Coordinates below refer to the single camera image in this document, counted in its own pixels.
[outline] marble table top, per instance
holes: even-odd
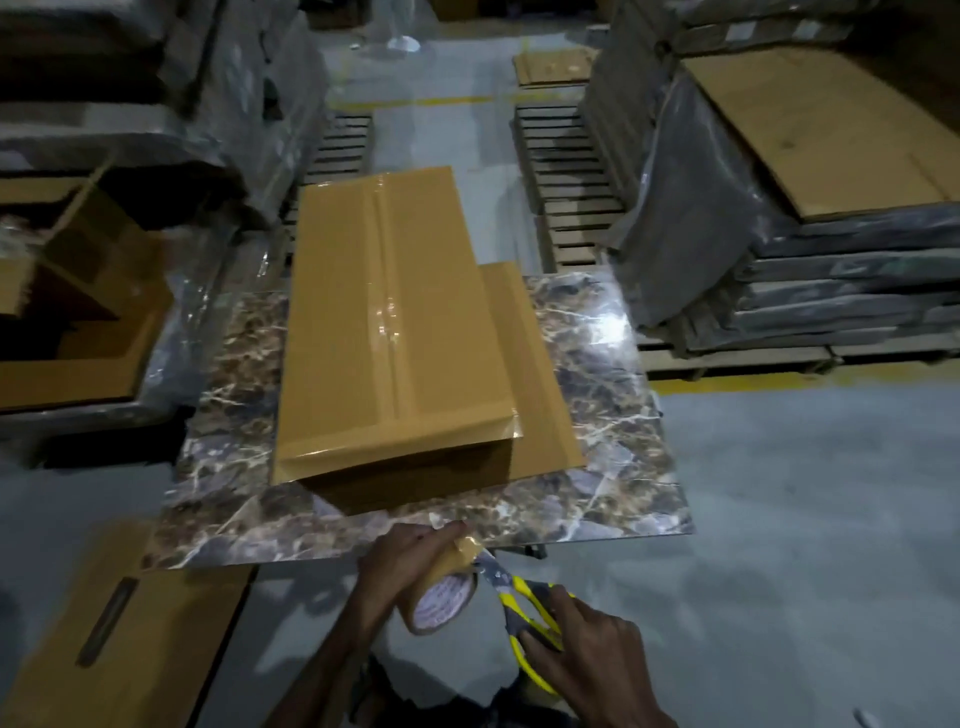
[[[498,547],[692,532],[612,276],[553,274],[526,285],[585,468],[350,517],[298,482],[271,486],[288,297],[247,294],[190,421],[144,566],[330,558],[394,522],[464,519]]]

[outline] concrete floor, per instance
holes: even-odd
[[[324,46],[342,103],[420,100],[376,110],[376,167],[452,164],[477,258],[535,272],[506,127],[510,56],[566,42],[439,40],[406,61],[350,51],[347,36]],[[423,102],[464,96],[490,99]],[[503,554],[506,565],[635,620],[684,728],[855,726],[856,708],[884,728],[960,725],[960,385],[676,395],[662,407],[697,534],[551,546],[543,562]],[[169,477],[6,468],[0,695],[56,614],[89,529],[149,514]],[[200,724],[259,724],[352,579],[345,561],[261,568]],[[483,702],[516,674],[485,589],[431,637],[393,620],[377,652],[422,705],[455,692]]]

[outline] person's left hand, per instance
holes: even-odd
[[[445,548],[468,532],[463,521],[436,530],[428,525],[395,523],[359,561],[352,596],[364,615],[372,621],[388,617],[400,593],[426,573]]]

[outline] tape roll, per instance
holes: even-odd
[[[415,635],[429,635],[463,611],[477,588],[473,560],[483,548],[472,536],[457,539],[401,595],[398,608],[407,629]]]

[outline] yellow and gray scissors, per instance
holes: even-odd
[[[550,687],[550,684],[540,677],[537,672],[530,667],[526,655],[523,652],[523,646],[520,644],[520,634],[529,632],[540,644],[552,649],[554,652],[564,651],[564,642],[560,633],[560,625],[554,619],[553,614],[547,608],[550,603],[550,587],[552,584],[546,584],[542,581],[527,581],[519,576],[514,576],[501,566],[500,562],[494,558],[487,549],[480,552],[474,560],[473,565],[477,572],[482,573],[493,588],[496,589],[497,596],[503,604],[503,611],[507,621],[507,634],[510,637],[510,647],[514,650],[516,661],[520,669],[527,673],[531,680],[540,688],[556,695],[557,692]],[[540,623],[527,617],[517,596],[523,596],[534,605],[543,622]]]

